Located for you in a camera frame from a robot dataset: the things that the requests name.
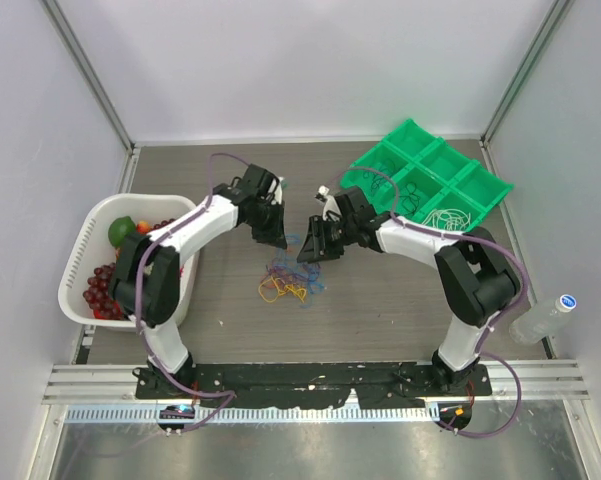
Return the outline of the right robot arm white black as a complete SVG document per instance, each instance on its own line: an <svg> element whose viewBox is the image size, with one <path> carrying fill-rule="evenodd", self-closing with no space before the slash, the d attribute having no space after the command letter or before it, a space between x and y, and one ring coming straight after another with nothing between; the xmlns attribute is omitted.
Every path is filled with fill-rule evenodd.
<svg viewBox="0 0 601 480"><path fill-rule="evenodd" d="M523 296L528 279L519 262L484 228L445 232L391 211L379 213L359 187L336 194L321 187L317 198L324 208L309 220L298 262L336 260L356 244L406 257L438 273L452 320L432 355L431 380L440 393L457 393L475 369L490 328Z"/></svg>

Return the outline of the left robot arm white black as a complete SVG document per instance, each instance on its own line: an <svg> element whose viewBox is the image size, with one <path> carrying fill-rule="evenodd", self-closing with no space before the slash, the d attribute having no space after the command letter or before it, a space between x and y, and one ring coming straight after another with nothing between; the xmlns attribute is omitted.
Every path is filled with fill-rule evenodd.
<svg viewBox="0 0 601 480"><path fill-rule="evenodd" d="M264 245L285 249L283 181L249 164L243 175L212 185L202 203L150 234L129 233L120 247L109 295L134 321L148 363L160 372L170 398L192 394L195 369L174 314L180 304L180 270L203 247L241 226Z"/></svg>

